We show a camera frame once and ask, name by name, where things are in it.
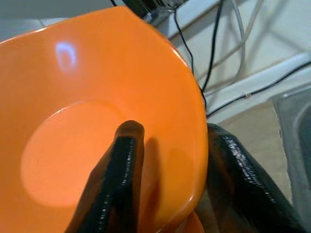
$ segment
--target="metal sink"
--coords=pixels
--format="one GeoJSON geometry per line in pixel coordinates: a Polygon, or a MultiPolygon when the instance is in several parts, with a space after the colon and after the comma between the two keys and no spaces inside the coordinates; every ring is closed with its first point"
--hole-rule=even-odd
{"type": "Polygon", "coordinates": [[[293,206],[311,232],[311,83],[273,98],[288,162],[293,206]]]}

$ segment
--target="black cable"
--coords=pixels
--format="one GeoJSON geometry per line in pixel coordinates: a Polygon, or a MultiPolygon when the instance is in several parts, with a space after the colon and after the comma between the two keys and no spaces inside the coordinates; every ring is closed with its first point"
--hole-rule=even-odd
{"type": "Polygon", "coordinates": [[[111,1],[111,4],[113,5],[113,6],[117,6],[117,4],[116,4],[116,2],[114,1],[114,0],[110,0],[111,1]]]}
{"type": "Polygon", "coordinates": [[[217,32],[218,32],[218,24],[219,24],[220,15],[221,15],[222,8],[223,8],[223,3],[224,3],[224,0],[220,0],[219,6],[217,9],[213,38],[212,38],[212,45],[211,45],[211,54],[210,54],[210,59],[209,59],[209,67],[208,67],[207,76],[206,76],[206,79],[205,79],[205,82],[204,82],[203,88],[202,88],[203,92],[207,86],[207,83],[210,79],[210,75],[211,75],[212,69],[213,69],[213,63],[214,63],[214,57],[215,57],[215,45],[216,45],[216,38],[217,38],[217,32]]]}
{"type": "MultiPolygon", "coordinates": [[[[183,35],[183,33],[182,33],[181,29],[180,29],[180,26],[179,26],[179,24],[178,24],[176,10],[174,11],[174,21],[175,21],[176,27],[177,27],[177,29],[178,29],[179,35],[180,35],[180,37],[181,37],[181,40],[182,40],[184,46],[186,47],[187,52],[188,52],[189,55],[190,55],[190,58],[191,58],[191,71],[192,71],[192,74],[194,75],[193,54],[192,54],[190,48],[188,47],[188,44],[186,43],[186,40],[185,40],[185,38],[184,38],[184,35],[183,35]]],[[[198,85],[198,87],[199,87],[199,89],[200,89],[201,96],[202,96],[203,101],[204,101],[204,109],[205,109],[205,111],[206,111],[206,104],[207,104],[207,103],[206,103],[206,98],[205,98],[205,96],[204,96],[203,90],[200,88],[199,85],[198,85]]]]}
{"type": "Polygon", "coordinates": [[[184,44],[184,46],[186,47],[186,49],[187,49],[187,51],[188,51],[188,53],[189,53],[189,55],[190,55],[190,58],[191,58],[191,71],[192,71],[192,74],[194,74],[194,69],[193,69],[193,55],[192,55],[192,52],[191,52],[191,50],[189,49],[189,47],[188,47],[188,45],[187,45],[187,43],[186,43],[186,40],[185,40],[185,38],[184,38],[184,35],[183,35],[183,33],[182,33],[181,29],[180,29],[180,26],[179,26],[179,24],[178,24],[178,21],[177,21],[177,12],[176,12],[176,10],[174,11],[174,21],[175,21],[176,27],[177,27],[177,29],[178,29],[180,38],[181,38],[181,40],[183,41],[183,44],[184,44]]]}
{"type": "Polygon", "coordinates": [[[227,107],[228,105],[232,104],[233,102],[236,102],[236,101],[242,100],[242,99],[246,99],[246,98],[248,98],[248,97],[250,97],[250,96],[252,96],[252,95],[258,94],[259,92],[265,91],[265,90],[267,90],[267,89],[269,89],[269,88],[271,88],[271,87],[277,85],[277,84],[280,83],[281,81],[283,81],[283,80],[287,79],[288,77],[290,77],[292,74],[294,74],[294,73],[300,71],[301,69],[303,69],[303,68],[305,68],[305,67],[308,67],[309,65],[311,65],[311,61],[306,62],[306,63],[304,63],[304,64],[302,64],[302,65],[296,67],[295,69],[293,69],[293,70],[291,70],[290,72],[288,72],[287,74],[285,74],[283,77],[279,78],[278,80],[274,81],[273,83],[271,83],[271,84],[269,84],[269,85],[267,85],[267,86],[264,86],[264,87],[262,87],[262,88],[260,88],[260,89],[258,89],[258,90],[256,90],[256,91],[247,93],[247,94],[245,94],[245,95],[236,97],[235,99],[233,99],[233,100],[231,100],[231,101],[225,103],[224,105],[222,105],[222,106],[216,108],[214,111],[212,111],[211,113],[209,113],[209,114],[207,115],[207,117],[210,117],[211,115],[213,115],[213,114],[215,114],[216,112],[218,112],[219,110],[221,110],[221,109],[227,107]]]}

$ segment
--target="white cable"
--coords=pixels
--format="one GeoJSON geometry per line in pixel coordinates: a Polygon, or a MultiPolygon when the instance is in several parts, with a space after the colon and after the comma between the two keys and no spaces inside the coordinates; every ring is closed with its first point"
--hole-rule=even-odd
{"type": "Polygon", "coordinates": [[[246,33],[245,33],[245,36],[243,38],[243,40],[241,40],[241,42],[236,46],[234,47],[227,55],[225,55],[223,58],[221,58],[219,61],[215,62],[213,64],[213,68],[219,66],[222,62],[224,62],[226,59],[228,59],[231,55],[233,55],[236,51],[239,50],[239,48],[245,44],[245,42],[247,41],[251,31],[252,31],[252,28],[253,28],[253,25],[254,25],[254,22],[255,22],[255,19],[258,15],[258,12],[263,4],[263,1],[264,0],[258,0],[257,3],[256,3],[256,6],[255,6],[255,9],[251,15],[251,18],[249,20],[249,23],[248,23],[248,26],[247,26],[247,29],[246,29],[246,33]]]}
{"type": "MultiPolygon", "coordinates": [[[[237,18],[237,22],[238,22],[238,26],[239,26],[239,30],[240,30],[241,41],[242,41],[243,38],[245,38],[245,33],[244,33],[244,26],[243,26],[243,21],[242,21],[242,17],[241,17],[241,14],[240,14],[240,10],[239,10],[237,2],[235,0],[231,0],[231,4],[232,4],[232,8],[234,10],[234,13],[236,15],[236,18],[237,18]]],[[[242,53],[242,55],[241,55],[240,67],[238,69],[238,72],[237,72],[236,76],[238,76],[240,74],[241,70],[244,67],[245,50],[246,50],[245,43],[243,43],[241,45],[241,53],[242,53]]]]}

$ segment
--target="orange bowl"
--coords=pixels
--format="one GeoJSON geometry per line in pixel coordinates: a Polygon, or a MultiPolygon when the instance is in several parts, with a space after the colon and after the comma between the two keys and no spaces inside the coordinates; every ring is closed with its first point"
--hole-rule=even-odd
{"type": "Polygon", "coordinates": [[[139,225],[175,229],[207,172],[199,88],[171,44],[125,7],[0,43],[0,231],[62,232],[116,128],[145,128],[139,225]]]}

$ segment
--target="white wall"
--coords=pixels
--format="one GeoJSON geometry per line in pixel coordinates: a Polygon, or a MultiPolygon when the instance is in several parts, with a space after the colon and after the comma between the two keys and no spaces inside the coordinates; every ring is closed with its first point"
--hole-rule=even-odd
{"type": "MultiPolygon", "coordinates": [[[[246,29],[257,0],[237,0],[246,29]]],[[[195,74],[202,84],[208,68],[210,45],[217,7],[183,30],[194,55],[195,74]]],[[[235,14],[225,1],[217,36],[217,61],[239,41],[235,14]]],[[[189,56],[179,35],[170,39],[186,61],[189,56]]],[[[266,0],[246,42],[246,65],[241,78],[248,77],[296,54],[311,49],[311,0],[266,0]]],[[[209,90],[228,85],[240,64],[240,52],[213,70],[209,90]]]]}
{"type": "Polygon", "coordinates": [[[109,0],[1,0],[0,42],[68,17],[111,6],[109,0]]]}

